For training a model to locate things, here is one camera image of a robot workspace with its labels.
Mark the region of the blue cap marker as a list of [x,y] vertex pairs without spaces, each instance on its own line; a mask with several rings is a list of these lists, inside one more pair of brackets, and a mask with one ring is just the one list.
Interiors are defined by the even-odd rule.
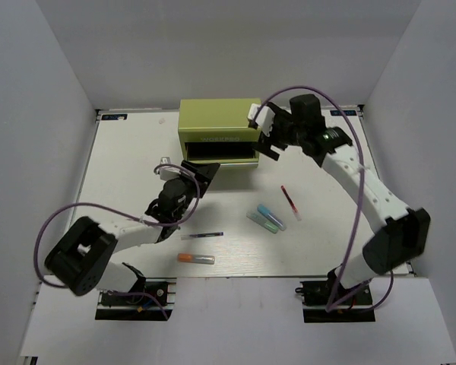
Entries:
[[257,206],[257,211],[259,214],[261,214],[271,223],[273,223],[279,230],[285,231],[285,229],[287,228],[286,224],[275,213],[273,213],[269,208],[267,208],[263,204],[259,204]]

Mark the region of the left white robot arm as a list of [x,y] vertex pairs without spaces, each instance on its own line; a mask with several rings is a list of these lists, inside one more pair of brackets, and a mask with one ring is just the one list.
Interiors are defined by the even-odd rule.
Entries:
[[184,160],[175,165],[163,158],[154,167],[163,188],[140,217],[94,204],[94,208],[117,214],[120,220],[101,224],[83,216],[70,226],[44,260],[45,267],[59,279],[57,286],[68,288],[77,297],[97,288],[119,292],[128,303],[141,301],[145,295],[141,273],[127,263],[112,262],[112,255],[170,238],[195,213],[219,169],[219,163]]

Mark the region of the orange cap marker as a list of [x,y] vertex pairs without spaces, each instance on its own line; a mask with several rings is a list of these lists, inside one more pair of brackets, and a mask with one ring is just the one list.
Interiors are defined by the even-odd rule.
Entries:
[[188,253],[179,253],[177,255],[179,262],[194,263],[202,265],[213,265],[215,263],[215,257],[212,255],[195,255]]

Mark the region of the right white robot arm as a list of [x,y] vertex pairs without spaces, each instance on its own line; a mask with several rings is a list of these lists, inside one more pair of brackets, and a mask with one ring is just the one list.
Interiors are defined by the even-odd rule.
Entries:
[[278,150],[301,148],[340,184],[356,203],[355,217],[364,217],[373,232],[359,254],[347,253],[328,273],[329,306],[346,303],[362,284],[423,254],[429,213],[412,209],[366,169],[361,144],[342,128],[327,126],[314,94],[292,98],[289,111],[271,101],[253,103],[248,121],[261,131],[255,151],[277,160]]

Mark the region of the toolbox drawer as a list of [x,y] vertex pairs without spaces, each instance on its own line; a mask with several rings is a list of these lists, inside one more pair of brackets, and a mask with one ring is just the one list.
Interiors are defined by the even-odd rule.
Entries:
[[259,156],[246,141],[186,142],[185,159],[193,163],[220,163],[225,167],[257,165]]

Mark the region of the purple tip pen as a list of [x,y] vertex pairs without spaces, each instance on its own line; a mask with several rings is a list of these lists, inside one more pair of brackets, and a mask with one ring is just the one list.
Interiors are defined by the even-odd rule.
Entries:
[[223,232],[190,233],[190,234],[181,235],[180,238],[181,238],[181,240],[194,240],[194,239],[200,239],[200,238],[218,237],[218,236],[223,236],[223,235],[224,235]]

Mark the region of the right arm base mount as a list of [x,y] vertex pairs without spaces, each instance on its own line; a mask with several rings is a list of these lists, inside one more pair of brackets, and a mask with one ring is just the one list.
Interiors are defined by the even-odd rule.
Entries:
[[354,294],[349,299],[326,311],[326,305],[331,289],[326,281],[301,281],[295,288],[295,295],[302,300],[304,323],[361,323],[375,322],[373,299],[369,285]]

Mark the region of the green highlighter marker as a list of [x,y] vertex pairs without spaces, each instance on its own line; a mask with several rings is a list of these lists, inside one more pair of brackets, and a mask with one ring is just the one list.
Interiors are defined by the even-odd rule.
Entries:
[[263,227],[264,229],[268,230],[269,232],[276,234],[279,230],[279,228],[273,224],[270,220],[268,220],[266,217],[258,213],[257,211],[248,211],[246,213],[246,217],[259,225],[260,227]]

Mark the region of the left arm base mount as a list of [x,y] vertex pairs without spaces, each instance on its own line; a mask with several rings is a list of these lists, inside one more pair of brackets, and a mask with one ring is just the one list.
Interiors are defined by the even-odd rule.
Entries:
[[95,320],[166,322],[174,310],[176,279],[147,279],[139,295],[118,295],[101,291]]

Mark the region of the red pen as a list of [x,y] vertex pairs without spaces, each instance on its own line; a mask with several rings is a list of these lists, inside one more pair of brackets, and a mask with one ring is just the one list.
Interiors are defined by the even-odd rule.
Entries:
[[281,186],[280,188],[281,188],[285,198],[287,199],[295,218],[298,221],[301,221],[302,218],[300,217],[299,210],[297,209],[296,205],[294,204],[294,201],[291,199],[286,187],[285,186]]

